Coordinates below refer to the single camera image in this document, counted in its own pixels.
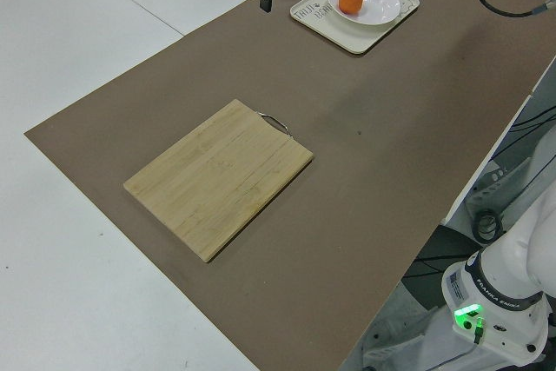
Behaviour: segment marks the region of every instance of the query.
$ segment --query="orange fruit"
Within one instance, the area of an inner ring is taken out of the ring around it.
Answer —
[[[355,15],[361,10],[363,0],[338,0],[338,7],[344,13]]]

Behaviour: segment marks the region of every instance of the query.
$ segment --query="brown mat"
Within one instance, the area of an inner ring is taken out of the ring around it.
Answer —
[[[289,17],[299,1],[248,0],[27,133],[264,371],[341,364],[556,44],[548,13],[420,0],[352,56]],[[234,97],[316,158],[205,264],[122,184]]]

